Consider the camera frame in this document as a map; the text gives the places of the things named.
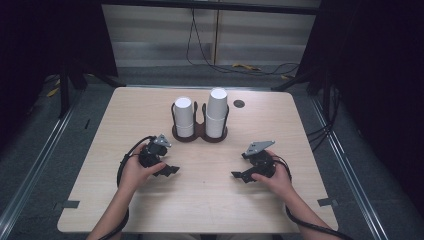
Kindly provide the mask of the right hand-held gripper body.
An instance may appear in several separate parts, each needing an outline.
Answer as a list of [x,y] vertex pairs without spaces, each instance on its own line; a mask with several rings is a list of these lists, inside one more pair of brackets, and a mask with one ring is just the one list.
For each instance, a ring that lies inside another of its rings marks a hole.
[[274,141],[252,142],[242,154],[242,157],[252,165],[250,169],[254,170],[254,173],[266,177],[272,177],[274,175],[274,160],[266,151],[273,144]]

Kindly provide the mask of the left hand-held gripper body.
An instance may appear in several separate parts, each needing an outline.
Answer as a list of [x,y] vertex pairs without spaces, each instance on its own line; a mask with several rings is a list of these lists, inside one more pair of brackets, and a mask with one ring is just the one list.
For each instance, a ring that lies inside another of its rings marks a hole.
[[160,134],[149,138],[149,143],[141,150],[139,154],[139,163],[147,168],[160,162],[160,158],[167,154],[171,143],[168,139]]

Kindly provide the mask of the dark brown double cup holder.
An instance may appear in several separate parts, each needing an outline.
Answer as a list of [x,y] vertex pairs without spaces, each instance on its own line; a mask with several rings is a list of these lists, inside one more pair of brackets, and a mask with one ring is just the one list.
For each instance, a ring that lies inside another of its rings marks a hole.
[[222,142],[228,135],[228,127],[227,127],[227,119],[229,115],[229,110],[226,110],[226,116],[223,119],[223,126],[219,128],[220,135],[213,137],[211,131],[212,131],[212,122],[207,120],[207,104],[204,103],[201,107],[201,112],[203,115],[203,122],[198,123],[197,122],[197,109],[198,104],[197,102],[194,102],[194,110],[193,110],[193,126],[192,134],[188,136],[187,134],[180,135],[180,131],[176,125],[176,104],[173,103],[171,105],[171,114],[172,114],[172,120],[173,120],[173,126],[172,126],[172,135],[173,137],[180,142],[192,142],[196,140],[197,138],[201,138],[206,142],[209,143],[219,143]]

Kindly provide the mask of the person's left hand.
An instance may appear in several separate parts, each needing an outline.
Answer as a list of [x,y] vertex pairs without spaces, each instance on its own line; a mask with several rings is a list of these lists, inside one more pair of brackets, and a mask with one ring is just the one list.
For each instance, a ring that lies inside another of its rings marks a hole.
[[139,162],[139,154],[144,148],[144,144],[139,144],[128,158],[120,178],[117,192],[120,195],[133,195],[135,191],[143,185],[154,173],[165,167],[163,162],[159,162],[150,167],[143,167]]

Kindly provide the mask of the person's right hand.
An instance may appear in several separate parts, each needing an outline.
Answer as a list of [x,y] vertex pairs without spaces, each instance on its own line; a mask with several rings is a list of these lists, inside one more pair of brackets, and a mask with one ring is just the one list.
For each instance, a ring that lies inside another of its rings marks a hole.
[[284,203],[289,201],[290,197],[294,196],[295,190],[292,186],[289,173],[283,160],[271,150],[267,153],[275,161],[275,173],[272,177],[266,177],[258,173],[253,173],[251,177],[265,184],[273,193],[275,193]]

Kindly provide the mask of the white paper cup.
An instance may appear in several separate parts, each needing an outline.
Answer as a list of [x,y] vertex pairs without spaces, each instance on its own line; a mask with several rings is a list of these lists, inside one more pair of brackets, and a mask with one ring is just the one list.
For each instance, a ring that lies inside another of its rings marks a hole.
[[206,115],[206,135],[210,138],[220,138],[223,134],[225,119],[213,119]]
[[194,134],[194,125],[191,124],[190,126],[176,126],[176,134],[178,137],[181,138],[188,138],[191,137]]
[[185,96],[177,98],[174,105],[174,114],[177,126],[191,126],[193,124],[192,100]]
[[227,113],[227,92],[224,88],[213,88],[210,92],[206,114],[212,119],[223,119]]

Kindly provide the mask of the black metal stand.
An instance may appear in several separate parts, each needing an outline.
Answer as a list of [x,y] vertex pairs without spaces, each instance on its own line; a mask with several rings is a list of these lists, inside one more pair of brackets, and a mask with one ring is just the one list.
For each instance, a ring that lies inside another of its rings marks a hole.
[[68,65],[63,64],[60,71],[60,118],[63,118],[70,108]]

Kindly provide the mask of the black curtain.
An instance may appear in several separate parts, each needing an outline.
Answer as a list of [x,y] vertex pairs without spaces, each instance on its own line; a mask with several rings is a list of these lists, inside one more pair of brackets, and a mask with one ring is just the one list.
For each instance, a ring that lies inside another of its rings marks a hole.
[[0,149],[20,128],[45,78],[72,60],[117,74],[100,3],[0,0]]
[[299,70],[331,80],[424,217],[424,0],[321,0]]

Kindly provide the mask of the black overhead bar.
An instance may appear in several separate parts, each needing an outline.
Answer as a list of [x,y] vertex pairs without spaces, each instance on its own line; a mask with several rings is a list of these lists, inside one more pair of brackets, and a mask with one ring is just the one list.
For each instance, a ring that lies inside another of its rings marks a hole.
[[295,7],[247,3],[225,3],[195,0],[96,0],[100,4],[163,8],[187,8],[238,12],[318,15],[321,10],[313,7]]

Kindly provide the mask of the metal floor rail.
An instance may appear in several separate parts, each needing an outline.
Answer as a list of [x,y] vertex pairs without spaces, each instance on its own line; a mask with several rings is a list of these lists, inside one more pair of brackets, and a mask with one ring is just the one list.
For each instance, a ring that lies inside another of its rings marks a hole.
[[324,108],[316,97],[310,98],[313,104],[316,115],[320,121],[320,124],[325,128],[326,136],[329,140],[329,144],[333,150],[334,155],[340,165],[340,168],[347,180],[347,183],[352,191],[355,201],[367,223],[368,228],[374,238],[374,240],[389,240],[388,235],[380,221],[378,214],[372,206],[363,186],[361,185],[357,174],[355,173],[348,156],[341,142],[338,139],[337,134],[327,127],[328,121],[324,117]]
[[61,113],[52,102],[36,104],[0,151],[0,240],[11,233],[77,106]]

